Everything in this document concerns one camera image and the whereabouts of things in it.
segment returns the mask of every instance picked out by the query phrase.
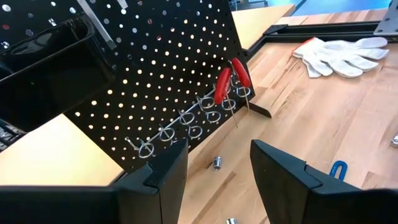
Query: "black metal frame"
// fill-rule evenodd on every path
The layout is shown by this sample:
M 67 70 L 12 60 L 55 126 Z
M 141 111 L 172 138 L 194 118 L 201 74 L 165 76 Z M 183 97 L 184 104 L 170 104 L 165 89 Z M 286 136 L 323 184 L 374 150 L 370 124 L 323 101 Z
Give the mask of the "black metal frame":
M 244 49 L 246 61 L 250 60 L 266 43 L 302 43 L 312 37 L 321 40 L 347 40 L 375 37 L 374 31 L 380 21 L 345 22 L 334 24 L 314 24 L 289 26 L 287 24 L 270 26 L 249 49 Z M 398 35 L 382 35 L 389 43 L 397 43 Z

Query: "screwdriver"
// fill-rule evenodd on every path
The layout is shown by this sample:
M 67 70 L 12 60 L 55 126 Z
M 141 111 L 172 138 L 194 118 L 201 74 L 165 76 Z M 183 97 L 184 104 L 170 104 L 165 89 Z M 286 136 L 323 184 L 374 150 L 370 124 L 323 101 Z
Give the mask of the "screwdriver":
M 232 59 L 232 62 L 230 62 L 230 64 L 232 65 L 233 70 L 238 75 L 239 81 L 242 83 L 243 92 L 244 92 L 244 95 L 246 98 L 246 104 L 247 104 L 248 110 L 250 112 L 248 95 L 247 95 L 246 89 L 245 89 L 245 88 L 249 88 L 251 86 L 251 81 L 250 81 L 249 75 L 246 72 L 246 69 L 244 69 L 244 67 L 243 67 L 241 61 L 239 61 L 239 59 L 237 59 L 237 58 Z
M 234 118 L 235 126 L 238 127 L 238 123 L 236 122 L 235 119 L 235 114 L 231 104 L 231 100 L 229 99 L 228 96 L 228 90 L 230 85 L 229 81 L 231 80 L 231 74 L 232 70 L 230 68 L 224 68 L 224 70 L 221 72 L 220 77 L 218 77 L 217 86 L 214 93 L 214 102 L 219 105 L 222 104 L 225 97 L 228 99 L 229 107 L 231 108 L 231 114 L 232 117 Z

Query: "black pegboard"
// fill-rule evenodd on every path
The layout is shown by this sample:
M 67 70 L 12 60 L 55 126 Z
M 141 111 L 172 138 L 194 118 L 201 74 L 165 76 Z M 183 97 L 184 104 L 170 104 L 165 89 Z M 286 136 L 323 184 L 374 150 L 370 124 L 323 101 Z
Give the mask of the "black pegboard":
M 227 59 L 245 62 L 244 55 L 227 0 L 127 1 L 126 9 L 116 0 L 87 2 L 117 45 L 110 50 L 101 43 L 107 59 L 117 67 L 118 78 L 108 90 L 65 114 L 131 172 L 145 160 L 125 137 L 140 146 L 138 138 L 147 141 L 158 133 L 159 124 L 168 125 L 178 117 L 178 110 L 187 110 L 196 96 L 209 93 L 222 68 L 228 66 Z M 1 5 L 0 43 L 4 46 L 82 11 L 74 0 L 2 0 Z M 235 111 L 245 105 L 235 92 L 229 96 L 237 101 Z M 208 111 L 214 110 L 222 117 L 213 124 L 199 108 L 192 110 L 194 124 L 203 128 L 203 134 L 190 139 L 190 150 L 231 117 L 220 106 Z M 173 128 L 175 139 L 188 137 L 186 126 L 177 123 Z M 155 154 L 170 144 L 158 139 L 153 143 Z

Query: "blue tool handle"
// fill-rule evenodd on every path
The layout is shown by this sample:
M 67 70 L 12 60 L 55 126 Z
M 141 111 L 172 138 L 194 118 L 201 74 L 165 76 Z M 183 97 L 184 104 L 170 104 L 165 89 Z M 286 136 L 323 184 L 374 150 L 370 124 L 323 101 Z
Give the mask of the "blue tool handle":
M 346 176 L 346 172 L 347 172 L 347 168 L 348 168 L 347 163 L 345 163 L 344 161 L 336 161 L 333 164 L 333 167 L 331 168 L 331 171 L 330 171 L 329 175 L 332 176 L 332 177 L 335 177 L 337 169 L 340 166 L 341 166 L 341 172 L 340 172 L 340 175 L 338 176 L 338 179 L 339 180 L 344 180 L 344 177 Z

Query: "black storage bin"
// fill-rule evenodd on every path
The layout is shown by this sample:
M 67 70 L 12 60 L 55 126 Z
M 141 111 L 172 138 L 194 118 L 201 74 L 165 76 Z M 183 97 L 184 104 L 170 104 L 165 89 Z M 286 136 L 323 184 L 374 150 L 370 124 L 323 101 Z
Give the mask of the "black storage bin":
M 93 24 L 80 15 L 0 52 L 0 119 L 32 131 L 113 80 Z

